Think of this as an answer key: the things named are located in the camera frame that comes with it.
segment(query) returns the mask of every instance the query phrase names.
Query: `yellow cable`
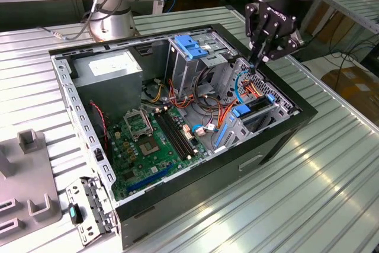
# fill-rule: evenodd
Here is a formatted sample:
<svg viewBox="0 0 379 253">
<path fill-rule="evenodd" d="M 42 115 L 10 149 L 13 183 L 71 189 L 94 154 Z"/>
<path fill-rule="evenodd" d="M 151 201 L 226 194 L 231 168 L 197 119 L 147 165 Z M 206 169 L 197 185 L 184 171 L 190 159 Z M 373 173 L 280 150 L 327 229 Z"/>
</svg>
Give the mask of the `yellow cable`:
<svg viewBox="0 0 379 253">
<path fill-rule="evenodd" d="M 151 103 L 155 103 L 156 101 L 160 99 L 160 92 L 162 91 L 162 87 L 163 87 L 163 84 L 159 84 L 158 94 L 153 100 L 150 101 Z"/>
</svg>

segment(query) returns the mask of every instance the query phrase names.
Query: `slotted table surface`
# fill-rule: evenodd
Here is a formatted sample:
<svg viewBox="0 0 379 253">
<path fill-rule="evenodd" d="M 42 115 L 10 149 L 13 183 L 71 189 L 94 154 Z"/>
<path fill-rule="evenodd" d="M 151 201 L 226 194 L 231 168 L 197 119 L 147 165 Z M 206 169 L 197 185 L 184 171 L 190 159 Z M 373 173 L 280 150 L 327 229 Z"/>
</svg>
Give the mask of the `slotted table surface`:
<svg viewBox="0 0 379 253">
<path fill-rule="evenodd" d="M 142 34 L 221 23 L 244 44 L 244 19 L 225 7 L 136 17 Z M 80 24 L 54 27 L 75 34 Z M 119 252 L 108 235 L 83 249 L 65 187 L 90 175 L 47 51 L 62 42 L 41 30 L 0 33 L 0 141 L 44 132 L 63 217 L 3 252 Z M 130 252 L 371 252 L 379 242 L 378 129 L 293 58 L 269 64 L 318 114 L 270 162 L 149 235 Z"/>
</svg>

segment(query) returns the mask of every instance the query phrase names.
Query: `side panel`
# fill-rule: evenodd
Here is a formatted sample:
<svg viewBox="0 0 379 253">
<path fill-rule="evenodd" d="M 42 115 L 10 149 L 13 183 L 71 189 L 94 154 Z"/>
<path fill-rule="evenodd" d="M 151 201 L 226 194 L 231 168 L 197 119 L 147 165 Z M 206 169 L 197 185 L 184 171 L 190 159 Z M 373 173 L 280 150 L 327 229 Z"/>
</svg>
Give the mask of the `side panel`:
<svg viewBox="0 0 379 253">
<path fill-rule="evenodd" d="M 146 210 L 123 220 L 121 223 L 123 249 L 138 242 L 162 225 L 170 222 L 180 214 L 185 213 L 187 210 L 195 207 L 239 178 L 250 173 L 263 161 L 267 162 L 300 128 L 301 126 L 294 130 L 281 133 L 263 145 L 258 146 L 234 161 L 223 165 L 187 187 L 155 203 Z"/>
</svg>

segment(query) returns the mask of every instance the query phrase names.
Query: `expansion slot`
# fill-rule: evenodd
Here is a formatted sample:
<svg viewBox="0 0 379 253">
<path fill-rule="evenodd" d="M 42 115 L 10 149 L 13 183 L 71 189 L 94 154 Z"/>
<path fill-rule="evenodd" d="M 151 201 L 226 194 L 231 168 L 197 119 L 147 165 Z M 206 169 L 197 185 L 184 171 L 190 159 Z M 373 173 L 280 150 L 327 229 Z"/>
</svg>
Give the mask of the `expansion slot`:
<svg viewBox="0 0 379 253">
<path fill-rule="evenodd" d="M 195 154 L 192 147 L 180 130 L 178 130 L 172 117 L 168 113 L 156 114 L 155 120 L 182 160 L 188 159 L 188 156 Z"/>
<path fill-rule="evenodd" d="M 127 192 L 132 192 L 134 190 L 138 190 L 139 188 L 142 188 L 142 187 L 150 184 L 151 182 L 154 182 L 155 180 L 162 178 L 163 176 L 165 176 L 168 173 L 168 171 L 171 169 L 171 167 L 173 167 L 173 165 L 168 166 L 166 169 L 162 170 L 161 172 L 158 172 L 154 175 L 151 175 L 150 177 L 147 177 L 146 179 L 139 181 L 139 182 L 127 187 Z"/>
</svg>

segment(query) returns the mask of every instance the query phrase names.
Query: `metal bracket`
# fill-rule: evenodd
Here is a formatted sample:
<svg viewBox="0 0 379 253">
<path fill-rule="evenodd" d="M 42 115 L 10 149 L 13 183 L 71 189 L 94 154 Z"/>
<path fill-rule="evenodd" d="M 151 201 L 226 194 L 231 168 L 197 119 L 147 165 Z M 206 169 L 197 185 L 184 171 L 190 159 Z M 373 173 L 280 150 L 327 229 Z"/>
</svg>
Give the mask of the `metal bracket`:
<svg viewBox="0 0 379 253">
<path fill-rule="evenodd" d="M 115 226 L 113 209 L 98 178 L 82 177 L 66 188 L 69 202 L 77 204 L 83 216 L 78 226 L 82 244 L 87 246 Z"/>
</svg>

